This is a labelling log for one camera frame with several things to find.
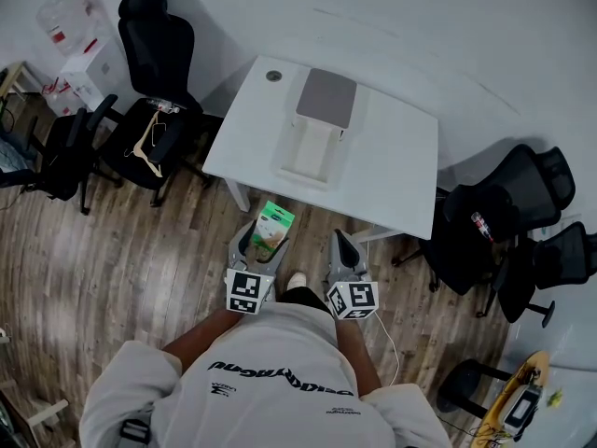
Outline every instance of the black office chair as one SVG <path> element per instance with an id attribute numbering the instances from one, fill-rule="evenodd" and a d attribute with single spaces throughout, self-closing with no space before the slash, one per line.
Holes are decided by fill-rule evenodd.
<path id="1" fill-rule="evenodd" d="M 437 391 L 436 405 L 442 413 L 465 410 L 477 418 L 484 418 L 487 409 L 471 400 L 481 381 L 481 375 L 507 382 L 513 374 L 484 365 L 474 358 L 459 363 L 452 369 Z"/>
<path id="2" fill-rule="evenodd" d="M 43 190 L 50 199 L 68 201 L 80 187 L 81 213 L 87 215 L 90 209 L 85 206 L 85 197 L 91 173 L 112 181 L 117 188 L 122 186 L 120 179 L 99 168 L 99 158 L 92 145 L 95 131 L 85 127 L 89 118 L 90 113 L 83 108 L 75 116 L 56 118 L 44 146 L 35 136 L 37 117 L 33 117 L 27 131 L 27 149 L 33 147 L 41 154 L 41 169 L 39 173 L 29 169 L 0 172 L 0 188 L 23 186 L 23 191 Z"/>
<path id="3" fill-rule="evenodd" d="M 215 138 L 222 119 L 203 115 L 197 101 L 187 91 L 187 77 L 195 35 L 190 24 L 167 13 L 167 0 L 122 0 L 118 7 L 118 30 L 127 54 L 132 86 L 150 98 L 142 98 L 122 116 L 112 109 L 116 95 L 109 95 L 88 122 L 97 128 L 103 118 L 118 126 L 100 149 L 101 158 L 117 173 L 143 188 L 152 189 L 152 206 L 161 204 L 160 189 L 182 165 L 203 180 L 211 179 L 183 156 L 194 148 L 193 141 L 209 133 L 207 146 Z M 160 168 L 155 175 L 147 163 L 132 155 L 157 110 L 155 100 L 166 100 L 180 108 L 179 113 L 159 113 L 159 123 L 146 139 L 143 150 L 150 162 Z"/>
<path id="4" fill-rule="evenodd" d="M 587 235 L 581 222 L 536 243 L 521 237 L 502 259 L 491 283 L 491 292 L 484 312 L 487 316 L 495 296 L 510 323 L 516 322 L 525 310 L 542 314 L 546 327 L 555 310 L 553 301 L 548 308 L 531 303 L 535 288 L 585 284 L 597 273 L 597 234 Z"/>
<path id="5" fill-rule="evenodd" d="M 492 245 L 471 217 L 479 213 L 495 242 L 502 242 L 531 229 L 555 224 L 576 192 L 572 173 L 557 148 L 541 154 L 526 145 L 514 147 L 485 179 L 475 186 L 460 185 L 440 194 L 436 203 L 431 239 L 420 240 L 420 249 L 401 260 L 398 267 L 421 255 L 437 278 L 460 295 L 478 282 L 489 282 L 497 269 Z"/>

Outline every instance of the table leg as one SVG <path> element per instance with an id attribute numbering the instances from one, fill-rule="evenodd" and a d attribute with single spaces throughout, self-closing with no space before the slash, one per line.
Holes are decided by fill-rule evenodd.
<path id="1" fill-rule="evenodd" d="M 21 98 L 23 101 L 27 101 L 23 87 L 16 81 L 12 84 L 12 90 L 17 93 L 17 96 L 19 96 L 19 98 Z"/>
<path id="2" fill-rule="evenodd" d="M 251 204 L 249 203 L 248 187 L 237 183 L 234 179 L 225 179 L 225 181 L 228 184 L 228 189 L 230 189 L 230 194 L 232 194 L 241 211 L 249 212 Z"/>
<path id="3" fill-rule="evenodd" d="M 21 74 L 25 77 L 27 82 L 35 88 L 35 91 L 40 93 L 42 91 L 43 85 L 39 82 L 39 80 L 29 71 L 27 66 L 23 64 L 21 68 Z"/>
<path id="4" fill-rule="evenodd" d="M 392 237 L 393 235 L 398 235 L 401 233 L 402 231 L 396 231 L 394 229 L 388 229 L 382 226 L 374 226 L 370 229 L 354 233 L 353 237 L 358 243 L 362 244 L 368 241 L 383 239 L 385 237 Z"/>
<path id="5" fill-rule="evenodd" d="M 39 425 L 41 422 L 55 415 L 60 410 L 64 410 L 67 406 L 68 401 L 61 399 L 58 403 L 53 404 L 51 407 L 47 407 L 46 410 L 42 410 L 38 414 L 33 415 L 27 420 L 27 423 L 29 424 L 29 427 Z"/>

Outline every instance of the white shoe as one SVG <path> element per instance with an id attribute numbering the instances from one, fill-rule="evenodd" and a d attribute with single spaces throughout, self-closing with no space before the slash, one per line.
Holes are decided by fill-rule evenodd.
<path id="1" fill-rule="evenodd" d="M 290 290 L 291 288 L 297 287 L 306 287 L 307 286 L 307 276 L 304 273 L 295 273 L 290 280 L 288 281 L 288 285 L 286 286 L 286 290 Z"/>

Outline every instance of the white hoodie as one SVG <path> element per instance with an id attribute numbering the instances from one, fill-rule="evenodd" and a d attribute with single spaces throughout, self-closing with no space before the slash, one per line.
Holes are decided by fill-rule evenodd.
<path id="1" fill-rule="evenodd" d="M 266 302 L 182 376 L 176 357 L 126 342 L 90 390 L 80 438 L 112 447 L 122 421 L 153 403 L 150 446 L 163 448 L 451 446 L 418 386 L 356 393 L 332 317 Z"/>

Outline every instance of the white box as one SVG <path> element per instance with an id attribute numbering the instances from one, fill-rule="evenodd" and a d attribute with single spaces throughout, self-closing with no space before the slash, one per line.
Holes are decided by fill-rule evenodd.
<path id="1" fill-rule="evenodd" d="M 273 290 L 273 277 L 246 271 L 226 269 L 226 308 L 232 312 L 258 314 L 268 292 Z"/>
<path id="2" fill-rule="evenodd" d="M 110 93 L 118 93 L 129 68 L 114 38 L 96 43 L 84 54 L 68 59 L 62 76 L 93 111 Z"/>
<path id="3" fill-rule="evenodd" d="M 380 307 L 377 282 L 337 282 L 327 292 L 328 308 L 336 318 L 367 318 Z"/>

